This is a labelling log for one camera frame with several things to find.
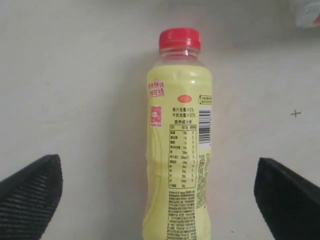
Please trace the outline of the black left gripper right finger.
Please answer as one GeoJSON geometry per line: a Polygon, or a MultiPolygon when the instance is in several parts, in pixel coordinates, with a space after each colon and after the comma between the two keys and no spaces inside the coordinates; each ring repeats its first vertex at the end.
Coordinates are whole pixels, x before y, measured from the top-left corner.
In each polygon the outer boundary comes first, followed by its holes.
{"type": "Polygon", "coordinates": [[[274,239],[319,240],[319,186],[278,161],[261,157],[253,193],[274,239]]]}

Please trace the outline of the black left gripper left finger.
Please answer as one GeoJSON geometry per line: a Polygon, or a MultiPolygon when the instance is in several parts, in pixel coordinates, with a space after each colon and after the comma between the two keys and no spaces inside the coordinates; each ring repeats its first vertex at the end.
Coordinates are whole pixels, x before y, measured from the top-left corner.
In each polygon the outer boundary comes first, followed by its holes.
{"type": "Polygon", "coordinates": [[[0,182],[0,238],[39,240],[63,193],[60,156],[45,155],[0,182]]]}

